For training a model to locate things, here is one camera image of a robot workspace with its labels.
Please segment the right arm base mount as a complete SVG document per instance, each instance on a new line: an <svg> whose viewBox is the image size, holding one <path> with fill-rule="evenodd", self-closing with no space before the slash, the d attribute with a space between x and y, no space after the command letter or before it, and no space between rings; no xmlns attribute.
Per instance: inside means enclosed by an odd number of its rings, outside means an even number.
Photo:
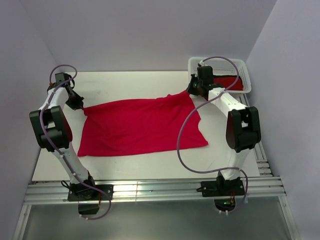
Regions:
<svg viewBox="0 0 320 240"><path fill-rule="evenodd" d="M236 197L245 196L246 191L240 177L233 180L225 180L222 174L218 174L216 180L202 181L200 187L196 189L202 197L224 197L215 199L214 205L218 211L229 213L237 206Z"/></svg>

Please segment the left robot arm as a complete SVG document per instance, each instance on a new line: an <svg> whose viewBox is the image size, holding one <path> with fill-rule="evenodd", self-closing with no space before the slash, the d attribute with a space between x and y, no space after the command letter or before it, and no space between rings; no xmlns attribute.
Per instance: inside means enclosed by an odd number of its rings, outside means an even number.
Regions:
<svg viewBox="0 0 320 240"><path fill-rule="evenodd" d="M52 153L68 174L70 184L65 187L72 194L91 200L96 197L98 188L74 150L72 130L63 112L65 105L81 110L83 99L70 86L51 86L43 105L29 113L29 120L39 147Z"/></svg>

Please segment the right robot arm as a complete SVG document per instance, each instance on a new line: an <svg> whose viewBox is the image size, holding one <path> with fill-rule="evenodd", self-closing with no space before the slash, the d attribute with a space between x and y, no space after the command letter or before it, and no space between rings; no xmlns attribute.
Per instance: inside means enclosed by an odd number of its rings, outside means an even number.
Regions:
<svg viewBox="0 0 320 240"><path fill-rule="evenodd" d="M225 140L228 145L226 154L228 165L219 171L223 178L216 183L216 189L220 194L227 195L234 188L232 181L241 176L241 169L248 154L261 141L259 111L254 106L249 107L240 103L223 85L214 83L212 76L202 79L192 74L187 92L203 97L226 117Z"/></svg>

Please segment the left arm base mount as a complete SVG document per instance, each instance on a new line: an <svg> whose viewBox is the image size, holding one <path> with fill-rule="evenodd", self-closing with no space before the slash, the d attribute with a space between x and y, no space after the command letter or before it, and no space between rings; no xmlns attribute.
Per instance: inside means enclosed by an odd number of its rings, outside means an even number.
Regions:
<svg viewBox="0 0 320 240"><path fill-rule="evenodd" d="M106 193L106 196L100 191L86 187L81 183L71 184L67 201L77 202L78 213L92 217L98 213L101 201L112 200L114 186L112 184L98 184L95 188Z"/></svg>

